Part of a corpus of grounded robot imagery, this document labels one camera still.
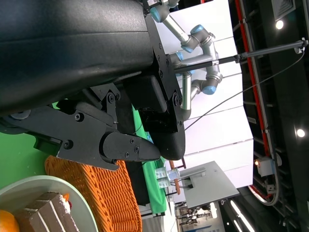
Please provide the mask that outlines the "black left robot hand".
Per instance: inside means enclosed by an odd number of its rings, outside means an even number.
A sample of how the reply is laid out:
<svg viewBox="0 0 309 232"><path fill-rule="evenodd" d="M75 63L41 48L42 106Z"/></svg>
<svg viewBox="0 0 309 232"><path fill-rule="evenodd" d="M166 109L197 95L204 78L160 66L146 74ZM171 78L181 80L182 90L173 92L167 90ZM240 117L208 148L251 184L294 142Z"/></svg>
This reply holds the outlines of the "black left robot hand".
<svg viewBox="0 0 309 232"><path fill-rule="evenodd" d="M180 160L182 94L150 5L138 0L3 0L0 130L60 159Z"/></svg>

